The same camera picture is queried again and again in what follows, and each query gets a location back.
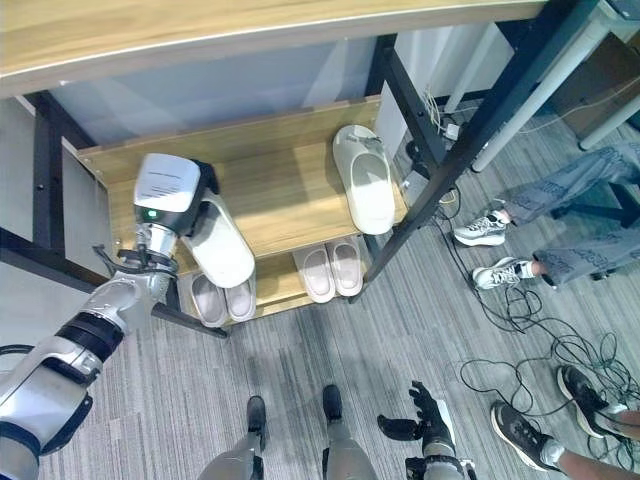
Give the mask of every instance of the white slipper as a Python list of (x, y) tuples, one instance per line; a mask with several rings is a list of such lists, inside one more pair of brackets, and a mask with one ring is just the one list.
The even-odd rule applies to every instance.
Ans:
[(256, 273), (249, 280), (237, 287), (226, 288), (224, 296), (227, 299), (229, 315), (235, 322), (246, 322), (256, 314)]
[(324, 245), (314, 245), (293, 252), (293, 260), (309, 297), (316, 303), (326, 303), (336, 296), (329, 258)]
[(233, 223), (222, 198), (205, 190), (206, 214), (197, 220), (192, 237), (183, 237), (202, 272), (220, 288), (237, 287), (255, 268), (253, 253)]
[(353, 237), (334, 240), (325, 244), (329, 253), (331, 272), (336, 290), (343, 297), (352, 297), (362, 290), (360, 250)]
[(191, 298), (205, 327), (220, 327), (229, 319), (222, 289), (216, 287), (202, 273), (193, 278)]
[(355, 226), (370, 235), (389, 231), (395, 205), (382, 140), (366, 127), (347, 125), (333, 139), (333, 159)]

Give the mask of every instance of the gray pants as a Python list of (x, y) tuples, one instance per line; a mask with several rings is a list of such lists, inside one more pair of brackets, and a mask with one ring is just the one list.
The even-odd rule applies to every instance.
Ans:
[[(351, 438), (344, 422), (327, 427), (329, 459), (326, 480), (377, 480), (369, 458)], [(260, 439), (248, 433), (231, 450), (214, 458), (198, 480), (250, 480), (254, 457), (260, 454)]]
[(260, 453), (260, 437), (249, 432), (231, 450), (214, 458), (198, 480), (250, 480), (254, 457)]
[(326, 480), (377, 480), (376, 473), (360, 445), (351, 438), (343, 421), (331, 422)]
[[(605, 147), (577, 158), (519, 193), (504, 208), (515, 225), (524, 225), (593, 187), (599, 181), (640, 183), (640, 143)], [(533, 257), (553, 285), (603, 272), (640, 259), (640, 228), (615, 230), (566, 248), (537, 250)]]

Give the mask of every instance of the white table leg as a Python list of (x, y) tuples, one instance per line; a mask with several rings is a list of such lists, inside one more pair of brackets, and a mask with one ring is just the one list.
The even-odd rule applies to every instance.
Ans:
[(518, 130), (527, 123), (534, 113), (556, 91), (573, 70), (609, 33), (608, 25), (599, 20), (592, 20), (567, 48), (556, 63), (551, 67), (538, 88), (534, 90), (527, 101), (520, 107), (511, 120), (488, 143), (472, 168), (476, 172), (483, 170), (500, 150), (507, 144)]
[(447, 104), (444, 106), (444, 113), (453, 113), (460, 103), (460, 99), (467, 91), (469, 83), (478, 71), (478, 67), (483, 60), (487, 57), (487, 52), (493, 44), (493, 41), (500, 34), (500, 30), (496, 27), (495, 23), (489, 23), (480, 37), (480, 41), (473, 51), (473, 55), (469, 60), (469, 63), (465, 67), (462, 75), (458, 79), (458, 83), (453, 89), (453, 93), (449, 96)]
[(627, 103), (624, 107), (609, 117), (602, 125), (591, 132), (586, 138), (579, 142), (580, 148), (589, 150), (596, 143), (606, 137), (613, 129), (618, 128), (629, 117), (640, 110), (640, 95)]

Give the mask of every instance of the person's foot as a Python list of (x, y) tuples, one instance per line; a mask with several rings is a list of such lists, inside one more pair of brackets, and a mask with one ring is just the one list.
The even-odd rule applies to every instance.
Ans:
[(453, 236), (460, 243), (470, 247), (476, 245), (502, 245), (507, 224), (500, 221), (492, 212), (486, 217), (476, 218), (469, 225), (453, 229)]
[(342, 419), (342, 398), (336, 385), (327, 385), (322, 390), (322, 409), (327, 423)]
[(586, 375), (575, 367), (564, 365), (558, 367), (556, 379), (562, 394), (567, 399), (573, 400), (576, 406), (576, 418), (580, 428), (596, 438), (613, 434), (596, 423), (596, 412), (608, 407), (609, 404), (598, 396)]
[(489, 290), (500, 285), (515, 285), (523, 278), (533, 278), (532, 262), (505, 257), (491, 267), (476, 268), (471, 277), (479, 290)]
[(504, 402), (494, 403), (491, 407), (491, 425), (498, 436), (515, 449), (525, 464), (536, 470), (559, 471), (544, 463), (541, 458), (545, 443), (553, 440), (553, 437), (538, 431), (511, 406)]
[(267, 444), (267, 408), (262, 397), (254, 395), (247, 402), (247, 426), (260, 437), (260, 451)]

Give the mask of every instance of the wooden tabletop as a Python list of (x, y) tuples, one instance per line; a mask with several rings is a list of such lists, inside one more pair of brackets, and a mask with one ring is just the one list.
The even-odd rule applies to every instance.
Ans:
[(135, 70), (430, 26), (546, 0), (0, 0), (0, 98)]

